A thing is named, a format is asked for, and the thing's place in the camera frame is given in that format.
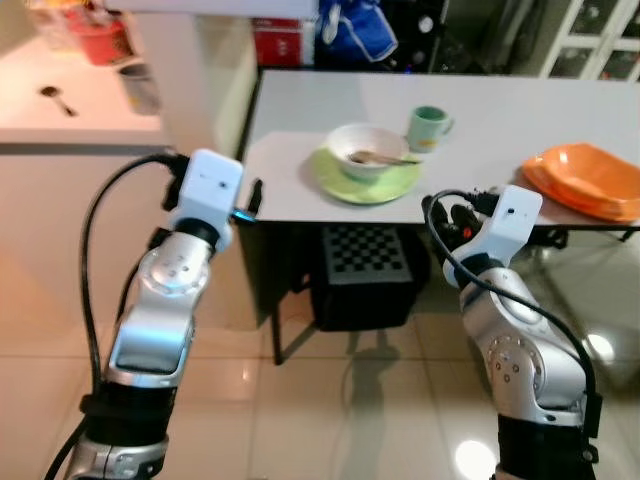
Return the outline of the light green plate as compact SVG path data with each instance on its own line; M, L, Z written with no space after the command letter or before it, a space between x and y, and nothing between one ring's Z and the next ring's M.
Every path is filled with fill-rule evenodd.
M342 161L326 148L312 152L308 164L321 191L353 205L388 204L407 195L421 173L417 165L389 166L372 179L356 179L343 172Z

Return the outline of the pale green mug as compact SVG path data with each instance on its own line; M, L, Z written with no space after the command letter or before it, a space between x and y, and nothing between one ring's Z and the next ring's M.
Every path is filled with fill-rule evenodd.
M413 109L406 132L406 142L413 154L430 154L452 132L456 118L436 106L424 105Z

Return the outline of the orange plate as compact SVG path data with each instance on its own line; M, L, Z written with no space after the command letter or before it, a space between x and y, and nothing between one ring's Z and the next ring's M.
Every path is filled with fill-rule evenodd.
M562 204L568 209L581 212L604 221L612 221L612 223L632 223L640 218L640 200L635 204L614 205L607 201L593 200L581 193L575 193L568 187L556 186L549 180L547 175L531 168L527 168L526 163L518 169L522 177L529 180L531 186L543 195L553 198L558 204Z

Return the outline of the white bowl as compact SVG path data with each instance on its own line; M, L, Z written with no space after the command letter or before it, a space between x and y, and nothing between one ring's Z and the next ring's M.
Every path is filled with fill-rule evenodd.
M352 159L353 155L369 152L393 161L412 157L410 147L401 134L372 124L356 123L335 128L326 137L325 146L335 156L340 172L361 182L378 180L392 169L392 165L379 161L357 163Z

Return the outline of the black crate with checkerboard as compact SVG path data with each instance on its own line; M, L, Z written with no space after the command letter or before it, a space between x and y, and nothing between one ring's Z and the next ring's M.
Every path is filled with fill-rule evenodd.
M428 284L429 260L410 228L321 228L310 268L316 329L367 332L403 326Z

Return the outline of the white table with black legs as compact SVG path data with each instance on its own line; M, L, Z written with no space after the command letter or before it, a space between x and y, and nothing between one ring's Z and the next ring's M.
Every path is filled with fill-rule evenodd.
M371 124L406 132L413 109L454 118L407 195L389 204L343 204L321 191L310 159L335 128ZM422 229L421 202L440 189L522 184L520 166L550 147L590 143L640 163L640 87L593 79L420 76L262 70L244 127L242 200L260 198L257 221L239 230L257 321L265 324L294 275L294 228L388 225Z

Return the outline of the orange bowl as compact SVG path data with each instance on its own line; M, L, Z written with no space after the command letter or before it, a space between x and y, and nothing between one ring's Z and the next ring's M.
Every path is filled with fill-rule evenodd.
M640 200L639 166L590 143L550 147L527 160L526 166L547 175L556 186L568 187L593 200L614 205Z

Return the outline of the red box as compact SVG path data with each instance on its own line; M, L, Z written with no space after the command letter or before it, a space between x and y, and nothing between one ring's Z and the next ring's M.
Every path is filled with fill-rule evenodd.
M306 22L302 19L252 18L253 46L260 67L306 67Z

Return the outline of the clear glass tumbler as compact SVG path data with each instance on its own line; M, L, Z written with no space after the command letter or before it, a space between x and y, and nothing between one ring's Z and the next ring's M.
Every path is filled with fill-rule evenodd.
M134 114L157 116L161 111L160 95L146 63L132 63L116 69L129 108Z

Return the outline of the blue bag with white trim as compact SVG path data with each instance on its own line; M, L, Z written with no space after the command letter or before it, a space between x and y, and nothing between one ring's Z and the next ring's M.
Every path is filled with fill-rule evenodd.
M317 52L342 61L376 63L397 47L381 0L317 0Z

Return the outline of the red container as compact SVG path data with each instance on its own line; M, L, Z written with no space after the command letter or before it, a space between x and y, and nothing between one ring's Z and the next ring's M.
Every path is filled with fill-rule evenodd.
M61 9L70 36L95 67L110 67L134 58L123 20L109 10L88 6L67 6Z

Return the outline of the white cabinet with glass doors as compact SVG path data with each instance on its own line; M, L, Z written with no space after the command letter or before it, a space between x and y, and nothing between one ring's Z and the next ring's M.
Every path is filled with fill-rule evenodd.
M639 82L640 0L550 0L536 76Z

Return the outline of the dark metal spoon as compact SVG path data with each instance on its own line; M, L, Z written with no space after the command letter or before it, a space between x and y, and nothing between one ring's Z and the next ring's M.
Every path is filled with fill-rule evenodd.
M40 93L42 96L45 96L46 99L50 99L54 101L56 105L59 106L61 111L67 116L77 116L78 111L76 109L70 108L70 106L65 102L63 97L61 97L61 91L56 86L44 86L41 88Z

